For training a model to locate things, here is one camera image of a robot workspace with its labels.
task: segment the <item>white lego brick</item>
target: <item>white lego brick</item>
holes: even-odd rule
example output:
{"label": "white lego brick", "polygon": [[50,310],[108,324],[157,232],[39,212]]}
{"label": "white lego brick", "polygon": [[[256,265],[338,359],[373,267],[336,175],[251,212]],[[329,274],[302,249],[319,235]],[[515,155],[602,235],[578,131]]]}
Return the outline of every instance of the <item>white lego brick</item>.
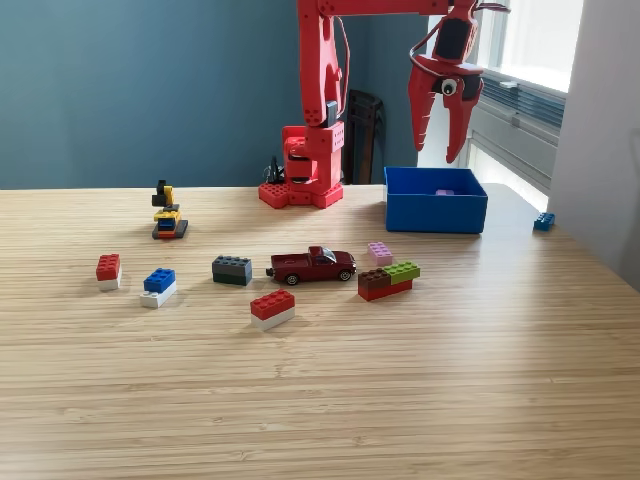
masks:
{"label": "white lego brick", "polygon": [[291,320],[296,316],[296,307],[291,307],[289,310],[285,310],[282,313],[269,317],[266,320],[260,320],[255,315],[251,315],[251,324],[258,330],[266,331],[273,327],[277,327],[281,323]]}
{"label": "white lego brick", "polygon": [[177,282],[173,282],[162,293],[144,292],[140,294],[140,305],[147,308],[160,308],[168,298],[178,291]]}
{"label": "white lego brick", "polygon": [[120,270],[118,270],[118,278],[113,280],[102,280],[98,282],[98,288],[101,292],[109,292],[111,290],[117,290],[120,288],[120,279],[122,278],[122,265],[120,265]]}

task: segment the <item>toy truck wheel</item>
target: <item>toy truck wheel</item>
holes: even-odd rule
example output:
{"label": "toy truck wheel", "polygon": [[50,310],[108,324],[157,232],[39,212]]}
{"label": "toy truck wheel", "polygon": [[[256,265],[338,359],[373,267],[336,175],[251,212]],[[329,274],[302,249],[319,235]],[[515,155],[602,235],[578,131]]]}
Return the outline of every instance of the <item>toy truck wheel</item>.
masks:
{"label": "toy truck wheel", "polygon": [[291,274],[291,275],[287,275],[284,281],[287,282],[287,284],[289,285],[297,285],[298,282],[300,281],[300,277],[298,277],[297,275]]}

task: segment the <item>purple block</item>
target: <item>purple block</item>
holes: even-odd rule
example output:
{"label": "purple block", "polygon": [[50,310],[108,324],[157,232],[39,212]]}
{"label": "purple block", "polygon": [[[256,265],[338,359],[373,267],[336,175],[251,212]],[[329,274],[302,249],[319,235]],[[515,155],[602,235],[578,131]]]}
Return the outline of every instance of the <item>purple block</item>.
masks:
{"label": "purple block", "polygon": [[376,267],[393,265],[393,254],[384,243],[370,243],[369,256],[376,263]]}

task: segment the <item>truck windshield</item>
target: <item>truck windshield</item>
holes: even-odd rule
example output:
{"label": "truck windshield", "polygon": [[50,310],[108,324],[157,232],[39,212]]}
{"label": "truck windshield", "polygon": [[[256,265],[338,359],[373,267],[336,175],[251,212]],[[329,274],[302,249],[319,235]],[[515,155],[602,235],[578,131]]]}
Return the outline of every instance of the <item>truck windshield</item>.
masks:
{"label": "truck windshield", "polygon": [[331,250],[329,250],[328,248],[324,248],[322,247],[322,254],[327,257],[329,260],[331,260],[333,263],[337,263],[338,261],[336,260],[336,256],[333,254],[333,252]]}

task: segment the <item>white wall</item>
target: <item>white wall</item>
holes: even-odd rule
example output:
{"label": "white wall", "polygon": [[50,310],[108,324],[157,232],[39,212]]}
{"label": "white wall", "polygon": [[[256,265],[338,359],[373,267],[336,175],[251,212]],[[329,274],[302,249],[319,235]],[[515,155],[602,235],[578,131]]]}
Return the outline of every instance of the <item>white wall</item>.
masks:
{"label": "white wall", "polygon": [[638,0],[585,0],[549,208],[640,290],[638,18]]}

